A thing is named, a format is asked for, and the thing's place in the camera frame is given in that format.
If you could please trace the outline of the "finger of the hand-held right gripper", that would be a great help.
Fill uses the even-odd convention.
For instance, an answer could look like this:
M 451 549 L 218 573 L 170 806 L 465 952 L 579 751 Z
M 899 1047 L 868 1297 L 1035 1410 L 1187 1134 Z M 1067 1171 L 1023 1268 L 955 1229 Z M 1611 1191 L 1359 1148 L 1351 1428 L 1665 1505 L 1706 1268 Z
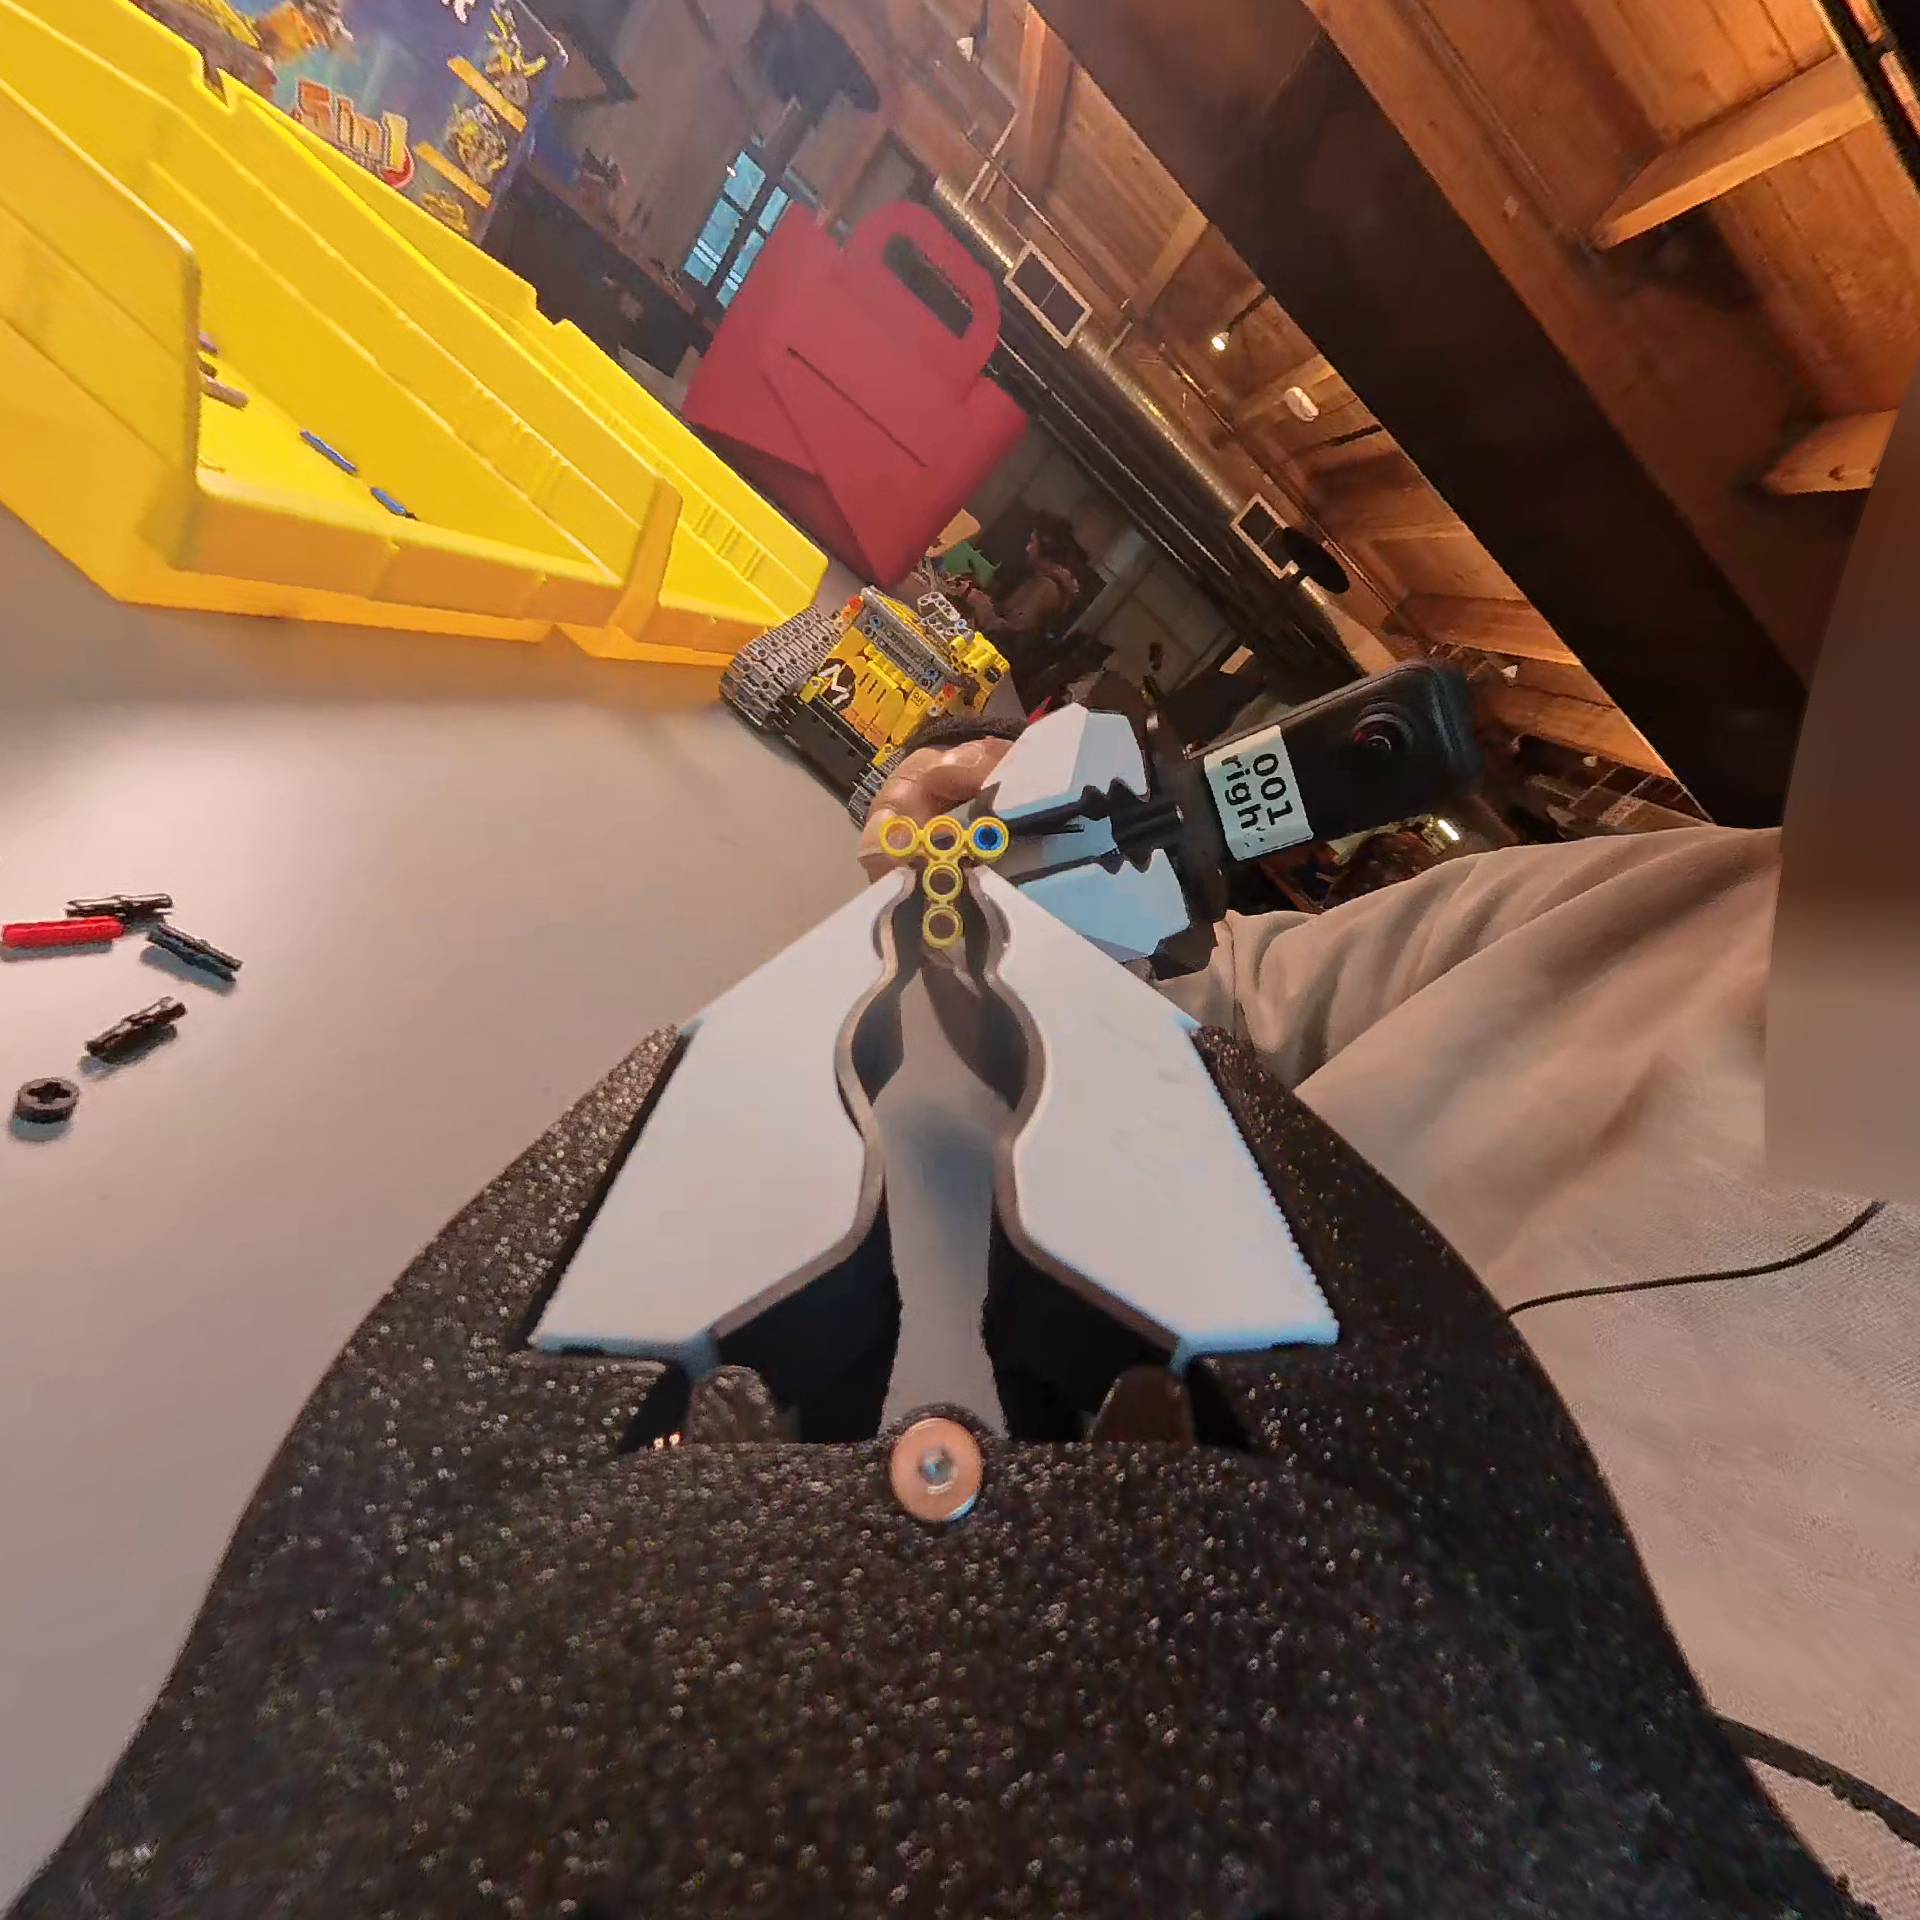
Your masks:
M 985 813 L 1014 837 L 1072 829 L 1151 803 L 1151 764 L 1131 714 L 1056 709 L 1032 723 L 985 779 Z
M 1188 895 L 1172 854 L 1127 854 L 1109 827 L 1015 837 L 1006 878 L 1117 962 L 1151 962 L 1188 932 Z

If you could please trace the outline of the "person's torso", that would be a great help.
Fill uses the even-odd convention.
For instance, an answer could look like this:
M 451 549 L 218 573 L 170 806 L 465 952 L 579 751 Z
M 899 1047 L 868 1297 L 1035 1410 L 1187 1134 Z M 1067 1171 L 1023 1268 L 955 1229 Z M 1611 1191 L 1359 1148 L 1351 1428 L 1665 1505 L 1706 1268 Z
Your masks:
M 1490 1283 L 1785 1256 L 1869 1200 L 1772 1188 L 1755 1009 L 1644 1043 L 1400 1071 L 1373 1044 L 1297 1089 Z M 1918 1917 L 1918 1216 L 1771 1279 L 1528 1309 L 1707 1702 L 1800 1834 L 1880 1917 Z

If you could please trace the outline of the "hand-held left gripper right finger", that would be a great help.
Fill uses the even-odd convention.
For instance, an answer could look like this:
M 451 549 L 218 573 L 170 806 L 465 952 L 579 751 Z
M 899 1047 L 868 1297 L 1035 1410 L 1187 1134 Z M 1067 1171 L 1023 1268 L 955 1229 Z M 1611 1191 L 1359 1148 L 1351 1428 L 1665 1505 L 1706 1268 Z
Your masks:
M 1339 1316 L 1200 1025 L 998 875 L 981 978 L 1015 1032 L 985 1354 L 1014 1420 L 1089 1420 L 1134 1369 L 1334 1348 Z

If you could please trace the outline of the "grey desk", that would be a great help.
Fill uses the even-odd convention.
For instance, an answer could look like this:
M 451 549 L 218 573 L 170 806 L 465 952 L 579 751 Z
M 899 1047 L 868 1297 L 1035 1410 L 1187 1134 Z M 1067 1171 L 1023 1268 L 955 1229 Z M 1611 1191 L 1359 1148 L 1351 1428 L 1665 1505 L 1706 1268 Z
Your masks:
M 703 669 L 116 603 L 3 519 L 3 918 L 166 892 L 243 960 L 3 962 L 3 1900 L 136 1729 L 302 1404 L 647 1032 L 858 892 Z

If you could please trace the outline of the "pile of black red pieces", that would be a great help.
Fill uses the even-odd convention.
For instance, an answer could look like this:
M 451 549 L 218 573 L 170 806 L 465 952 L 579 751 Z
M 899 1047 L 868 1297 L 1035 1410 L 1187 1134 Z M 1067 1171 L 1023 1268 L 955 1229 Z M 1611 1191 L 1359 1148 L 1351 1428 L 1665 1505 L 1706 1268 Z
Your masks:
M 229 992 L 245 973 L 240 952 L 180 924 L 172 892 L 82 895 L 65 899 L 60 918 L 3 921 L 3 962 L 107 952 L 120 944 L 136 944 L 146 966 L 190 986 Z M 172 1044 L 186 1016 L 186 998 L 170 990 L 110 1020 L 82 1043 L 75 1068 L 34 1074 L 12 1087 L 6 1131 L 20 1138 L 70 1131 L 93 1083 Z

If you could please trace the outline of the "grey ceiling vent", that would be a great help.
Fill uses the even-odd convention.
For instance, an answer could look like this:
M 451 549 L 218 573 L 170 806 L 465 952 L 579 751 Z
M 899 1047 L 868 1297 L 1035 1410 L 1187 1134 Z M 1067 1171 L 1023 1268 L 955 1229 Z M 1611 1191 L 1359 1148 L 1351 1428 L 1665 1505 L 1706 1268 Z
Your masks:
M 1288 522 L 1262 494 L 1232 515 L 1232 532 L 1276 582 L 1301 579 L 1324 595 L 1349 595 L 1351 588 L 1334 549 Z

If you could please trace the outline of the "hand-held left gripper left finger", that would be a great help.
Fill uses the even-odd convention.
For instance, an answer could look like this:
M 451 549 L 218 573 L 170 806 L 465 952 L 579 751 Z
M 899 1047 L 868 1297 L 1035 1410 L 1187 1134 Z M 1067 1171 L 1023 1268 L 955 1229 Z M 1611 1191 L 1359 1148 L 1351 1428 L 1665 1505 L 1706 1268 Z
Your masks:
M 868 885 L 694 1016 L 531 1323 L 548 1359 L 750 1369 L 876 1420 L 901 1333 L 876 1087 L 901 1061 L 907 878 Z

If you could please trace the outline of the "yellow toy robot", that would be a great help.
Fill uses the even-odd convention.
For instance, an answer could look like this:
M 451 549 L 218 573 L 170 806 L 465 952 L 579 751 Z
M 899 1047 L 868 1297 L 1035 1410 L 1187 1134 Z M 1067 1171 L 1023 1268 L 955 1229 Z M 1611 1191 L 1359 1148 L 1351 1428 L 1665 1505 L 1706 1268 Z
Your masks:
M 746 642 L 720 699 L 786 742 L 867 824 L 929 725 L 977 723 L 1014 683 L 1006 654 L 919 567 L 901 590 L 861 588 Z

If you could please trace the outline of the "paned window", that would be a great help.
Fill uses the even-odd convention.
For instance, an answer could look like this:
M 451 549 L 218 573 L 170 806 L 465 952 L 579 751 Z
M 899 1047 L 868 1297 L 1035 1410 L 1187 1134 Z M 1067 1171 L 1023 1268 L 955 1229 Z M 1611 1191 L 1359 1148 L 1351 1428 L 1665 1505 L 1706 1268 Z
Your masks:
M 786 170 L 777 179 L 769 177 L 769 165 L 754 148 L 746 148 L 731 155 L 731 165 L 679 269 L 708 318 L 720 318 L 725 308 L 731 308 L 757 261 L 757 251 L 795 206 L 818 206 L 814 190 L 798 174 Z

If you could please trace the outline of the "robot kit box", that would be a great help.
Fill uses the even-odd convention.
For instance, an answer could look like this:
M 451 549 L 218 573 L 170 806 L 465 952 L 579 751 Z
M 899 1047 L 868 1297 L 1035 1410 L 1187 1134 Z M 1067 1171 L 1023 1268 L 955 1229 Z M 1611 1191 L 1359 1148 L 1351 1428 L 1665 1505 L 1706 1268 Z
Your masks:
M 467 240 L 515 179 L 569 46 L 530 3 L 144 3 Z

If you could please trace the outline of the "blue grey pieces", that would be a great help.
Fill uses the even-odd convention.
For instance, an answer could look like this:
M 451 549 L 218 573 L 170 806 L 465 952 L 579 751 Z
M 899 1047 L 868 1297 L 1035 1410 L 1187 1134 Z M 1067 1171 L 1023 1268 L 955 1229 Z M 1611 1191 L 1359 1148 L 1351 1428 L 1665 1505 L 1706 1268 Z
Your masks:
M 302 511 L 314 511 L 316 499 L 329 505 L 354 499 L 393 519 L 419 519 L 405 499 L 374 482 L 346 447 L 309 428 L 302 409 L 274 397 L 256 371 L 234 364 L 215 336 L 198 333 L 195 360 L 204 482 L 222 480 L 229 489 Z

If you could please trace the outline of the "person's right forearm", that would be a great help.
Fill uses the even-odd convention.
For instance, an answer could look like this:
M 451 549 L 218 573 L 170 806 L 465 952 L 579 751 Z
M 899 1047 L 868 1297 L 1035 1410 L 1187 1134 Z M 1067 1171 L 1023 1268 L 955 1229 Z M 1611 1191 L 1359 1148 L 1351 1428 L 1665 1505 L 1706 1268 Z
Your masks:
M 1158 992 L 1301 1087 L 1374 1047 L 1400 1071 L 1644 1043 L 1724 969 L 1765 978 L 1784 829 L 1655 829 L 1467 854 L 1324 918 L 1228 914 Z

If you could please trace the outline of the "yellow plastic bin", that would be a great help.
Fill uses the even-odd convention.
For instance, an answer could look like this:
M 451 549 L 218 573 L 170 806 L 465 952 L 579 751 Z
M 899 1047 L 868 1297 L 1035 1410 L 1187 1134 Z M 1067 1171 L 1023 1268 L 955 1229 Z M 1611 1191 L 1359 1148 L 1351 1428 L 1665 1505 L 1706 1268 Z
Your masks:
M 470 371 L 486 325 L 379 183 L 120 9 L 3 3 L 3 505 L 124 600 L 542 633 L 609 607 L 530 499 L 561 461 Z M 198 480 L 198 333 L 415 522 Z
M 486 325 L 470 371 L 559 461 L 531 502 L 612 571 L 609 607 L 553 616 L 601 661 L 708 663 L 807 609 L 826 555 L 531 283 L 397 201 L 384 223 Z

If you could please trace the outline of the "yellow building block assembly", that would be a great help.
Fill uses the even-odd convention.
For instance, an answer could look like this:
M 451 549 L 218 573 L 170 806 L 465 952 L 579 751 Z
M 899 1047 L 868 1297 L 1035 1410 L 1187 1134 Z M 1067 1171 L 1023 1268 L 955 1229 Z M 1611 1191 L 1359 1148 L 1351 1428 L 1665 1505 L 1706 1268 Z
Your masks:
M 995 813 L 961 819 L 937 813 L 914 824 L 889 813 L 876 832 L 879 854 L 907 867 L 922 899 L 922 944 L 949 952 L 967 939 L 965 899 L 972 867 L 995 864 L 1014 850 L 1014 829 Z

